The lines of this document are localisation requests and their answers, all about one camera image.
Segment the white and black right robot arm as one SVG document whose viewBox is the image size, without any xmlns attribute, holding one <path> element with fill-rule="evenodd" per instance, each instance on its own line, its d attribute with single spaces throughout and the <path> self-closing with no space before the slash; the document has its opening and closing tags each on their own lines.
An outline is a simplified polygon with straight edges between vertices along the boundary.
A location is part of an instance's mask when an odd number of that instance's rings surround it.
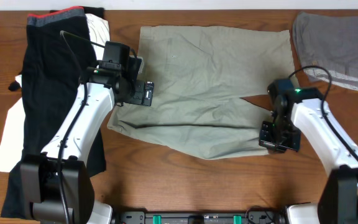
<svg viewBox="0 0 358 224">
<path fill-rule="evenodd" d="M 268 95 L 273 120 L 264 121 L 259 144 L 272 151 L 298 151 L 304 135 L 328 175 L 317 203 L 290 205 L 286 223 L 358 223 L 358 146 L 343 130 L 315 88 L 276 90 Z"/>
</svg>

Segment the khaki green shorts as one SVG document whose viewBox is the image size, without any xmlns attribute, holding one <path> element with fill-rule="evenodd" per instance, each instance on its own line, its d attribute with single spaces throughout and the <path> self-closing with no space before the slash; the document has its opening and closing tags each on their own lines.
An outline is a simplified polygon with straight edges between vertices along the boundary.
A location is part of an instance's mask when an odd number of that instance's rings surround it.
<svg viewBox="0 0 358 224">
<path fill-rule="evenodd" d="M 294 71 L 288 30 L 144 26 L 138 54 L 152 104 L 116 108 L 109 129 L 206 160 L 268 153 L 259 131 L 270 112 L 247 97 Z"/>
</svg>

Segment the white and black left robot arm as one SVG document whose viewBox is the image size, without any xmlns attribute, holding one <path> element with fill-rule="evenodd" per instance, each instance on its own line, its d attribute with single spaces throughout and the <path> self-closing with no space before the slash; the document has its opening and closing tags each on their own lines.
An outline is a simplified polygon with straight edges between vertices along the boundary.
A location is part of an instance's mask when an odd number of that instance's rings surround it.
<svg viewBox="0 0 358 224">
<path fill-rule="evenodd" d="M 38 155 L 21 162 L 26 218 L 43 223 L 113 223 L 110 205 L 95 199 L 87 161 L 98 130 L 116 103 L 150 106 L 154 84 L 143 66 L 127 71 L 89 67 L 64 122 Z"/>
</svg>

